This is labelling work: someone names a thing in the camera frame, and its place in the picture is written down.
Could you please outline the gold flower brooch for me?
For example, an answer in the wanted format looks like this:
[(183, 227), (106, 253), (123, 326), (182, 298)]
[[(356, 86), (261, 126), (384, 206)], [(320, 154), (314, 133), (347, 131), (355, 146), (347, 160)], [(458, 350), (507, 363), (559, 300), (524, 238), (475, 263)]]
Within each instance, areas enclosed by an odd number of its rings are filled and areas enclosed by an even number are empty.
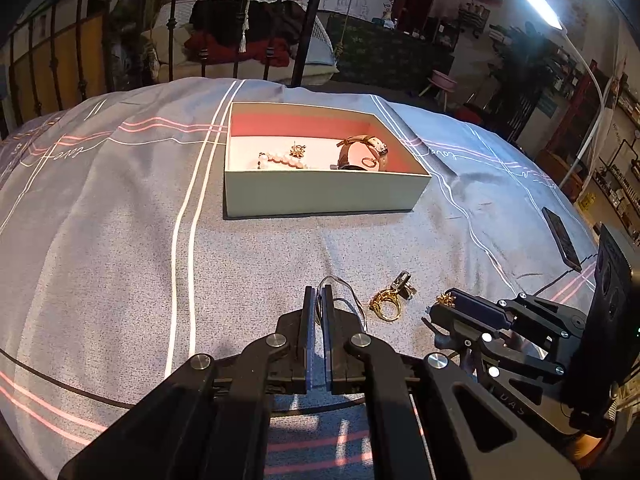
[(290, 148), (290, 155), (295, 158), (303, 158), (305, 156), (306, 146), (302, 144), (294, 144)]

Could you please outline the open white pink jewelry box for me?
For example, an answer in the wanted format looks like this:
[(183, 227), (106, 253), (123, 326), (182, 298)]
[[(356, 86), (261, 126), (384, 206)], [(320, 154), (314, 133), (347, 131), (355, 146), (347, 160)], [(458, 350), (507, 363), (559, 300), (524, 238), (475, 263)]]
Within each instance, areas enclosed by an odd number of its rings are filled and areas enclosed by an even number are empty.
[[(384, 171), (334, 170), (336, 144), (377, 136)], [(294, 144), (305, 156), (290, 155)], [(228, 122), (224, 212), (230, 219), (413, 210), (431, 174), (381, 117), (320, 105), (236, 102)]]

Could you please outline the black smartphone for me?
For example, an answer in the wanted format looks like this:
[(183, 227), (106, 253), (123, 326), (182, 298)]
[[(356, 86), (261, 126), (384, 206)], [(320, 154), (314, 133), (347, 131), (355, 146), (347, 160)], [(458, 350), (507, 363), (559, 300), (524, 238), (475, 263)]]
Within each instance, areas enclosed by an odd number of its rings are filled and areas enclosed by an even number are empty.
[(558, 246), (563, 262), (570, 270), (580, 272), (582, 270), (582, 264), (580, 263), (573, 242), (568, 235), (562, 219), (547, 207), (542, 208), (541, 212), (544, 220), (546, 220), (548, 224), (555, 244)]

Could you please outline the pink stool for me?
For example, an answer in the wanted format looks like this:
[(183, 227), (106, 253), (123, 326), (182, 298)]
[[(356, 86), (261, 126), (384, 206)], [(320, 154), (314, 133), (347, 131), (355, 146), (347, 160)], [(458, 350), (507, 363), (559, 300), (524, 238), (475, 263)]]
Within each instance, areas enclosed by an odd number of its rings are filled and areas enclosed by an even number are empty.
[(438, 70), (432, 71), (432, 76), (428, 78), (427, 86), (418, 94), (419, 98), (425, 96), (427, 92), (431, 90), (431, 88), (435, 88), (437, 90), (436, 94), (439, 96), (442, 94), (442, 111), (446, 113), (448, 107), (448, 98), (451, 93), (454, 93), (454, 90), (457, 89), (457, 81), (450, 78), (449, 76), (439, 72)]

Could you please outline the white hanging swing chair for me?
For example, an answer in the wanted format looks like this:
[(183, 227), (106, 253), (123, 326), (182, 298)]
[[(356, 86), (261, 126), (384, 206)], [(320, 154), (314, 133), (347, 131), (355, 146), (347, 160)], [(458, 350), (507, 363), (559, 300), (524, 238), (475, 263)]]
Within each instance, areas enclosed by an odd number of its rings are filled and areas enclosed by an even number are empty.
[(292, 0), (252, 0), (241, 29), (241, 0), (180, 0), (165, 4), (142, 32), (152, 77), (268, 79), (290, 84), (303, 41), (306, 8)]

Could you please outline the red and black clothes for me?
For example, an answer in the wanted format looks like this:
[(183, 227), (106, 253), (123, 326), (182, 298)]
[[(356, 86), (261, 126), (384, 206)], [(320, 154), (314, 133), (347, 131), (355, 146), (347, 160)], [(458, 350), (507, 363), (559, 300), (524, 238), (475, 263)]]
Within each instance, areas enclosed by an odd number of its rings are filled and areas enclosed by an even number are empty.
[(190, 61), (207, 65), (255, 60), (289, 66), (303, 32), (304, 9), (296, 2), (252, 0), (242, 12), (240, 0), (198, 0), (183, 50)]

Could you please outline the black iron bed frame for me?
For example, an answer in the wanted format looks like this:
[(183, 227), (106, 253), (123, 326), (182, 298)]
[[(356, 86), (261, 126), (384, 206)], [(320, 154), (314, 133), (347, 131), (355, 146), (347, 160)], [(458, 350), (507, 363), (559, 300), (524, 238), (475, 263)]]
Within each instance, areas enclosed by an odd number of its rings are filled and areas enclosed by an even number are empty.
[(188, 77), (291, 87), (337, 71), (320, 0), (1, 0), (1, 130)]

